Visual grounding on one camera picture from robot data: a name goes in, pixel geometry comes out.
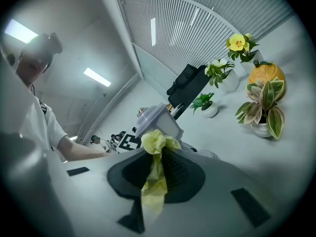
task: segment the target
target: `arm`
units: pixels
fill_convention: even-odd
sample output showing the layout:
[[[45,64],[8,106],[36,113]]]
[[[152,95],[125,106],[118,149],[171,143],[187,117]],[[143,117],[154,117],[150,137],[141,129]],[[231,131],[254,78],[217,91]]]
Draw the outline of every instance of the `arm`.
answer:
[[[86,160],[108,156],[108,153],[102,153],[83,145],[77,144],[64,136],[58,143],[57,150],[60,151],[67,161]]]

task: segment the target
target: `white table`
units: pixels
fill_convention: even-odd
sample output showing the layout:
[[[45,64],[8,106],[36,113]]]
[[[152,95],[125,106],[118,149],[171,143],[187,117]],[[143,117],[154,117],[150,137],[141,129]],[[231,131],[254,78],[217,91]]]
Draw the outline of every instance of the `white table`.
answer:
[[[304,193],[315,171],[316,86],[315,74],[311,73],[316,72],[316,56],[309,37],[294,17],[259,44],[263,57],[278,64],[286,76],[287,91],[279,102],[285,127],[278,141],[260,138],[250,125],[238,124],[235,113],[242,103],[249,101],[245,91],[247,75],[238,62],[235,71],[240,85],[236,92],[224,93],[209,84],[202,91],[215,92],[212,100],[219,106],[216,116],[205,119],[200,111],[193,116],[193,110],[186,109],[177,122],[184,130],[183,141],[198,150],[211,150],[287,203]]]

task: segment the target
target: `white flower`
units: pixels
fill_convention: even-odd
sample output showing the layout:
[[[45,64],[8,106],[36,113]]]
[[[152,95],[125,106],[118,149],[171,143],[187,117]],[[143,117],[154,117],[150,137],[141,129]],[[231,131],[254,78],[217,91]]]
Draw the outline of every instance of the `white flower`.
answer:
[[[208,70],[209,70],[209,66],[207,66],[207,67],[205,68],[205,70],[204,70],[204,73],[205,73],[206,75],[207,75]]]
[[[212,61],[212,64],[216,67],[222,67],[227,64],[227,60],[226,59],[221,59],[220,61],[214,60]]]

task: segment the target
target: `ceiling light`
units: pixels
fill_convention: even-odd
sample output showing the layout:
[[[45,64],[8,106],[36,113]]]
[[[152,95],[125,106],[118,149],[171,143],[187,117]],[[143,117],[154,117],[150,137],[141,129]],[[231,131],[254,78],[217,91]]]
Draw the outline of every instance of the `ceiling light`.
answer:
[[[28,43],[31,39],[38,35],[14,19],[10,20],[4,32],[24,43]]]
[[[111,85],[111,83],[104,79],[102,76],[100,76],[99,74],[95,73],[92,69],[87,68],[84,72],[83,72],[86,76],[91,77],[92,79],[95,79],[96,81],[98,81],[99,83],[105,85],[106,87],[109,87]]]
[[[175,25],[174,30],[173,30],[173,35],[172,35],[172,38],[170,41],[170,45],[174,45],[175,42],[178,40],[179,35],[182,31],[183,25],[184,25],[184,22],[182,22],[182,21],[176,22],[176,25]]]
[[[193,17],[193,20],[192,20],[190,26],[192,26],[193,23],[194,23],[194,21],[196,20],[196,17],[197,17],[197,15],[198,15],[198,11],[199,11],[199,8],[197,8],[196,13],[194,14],[194,17]]]
[[[156,18],[150,20],[150,30],[152,32],[152,46],[156,45]]]

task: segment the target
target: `white shirt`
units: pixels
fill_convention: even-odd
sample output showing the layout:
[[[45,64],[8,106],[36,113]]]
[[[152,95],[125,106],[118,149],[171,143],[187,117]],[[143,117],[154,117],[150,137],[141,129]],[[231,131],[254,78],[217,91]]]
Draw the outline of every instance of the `white shirt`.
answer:
[[[52,109],[43,104],[46,109],[44,114],[40,101],[37,97],[27,112],[26,118],[21,128],[21,134],[33,140],[42,149],[51,150],[51,146],[57,148],[59,141],[67,134],[57,122]]]

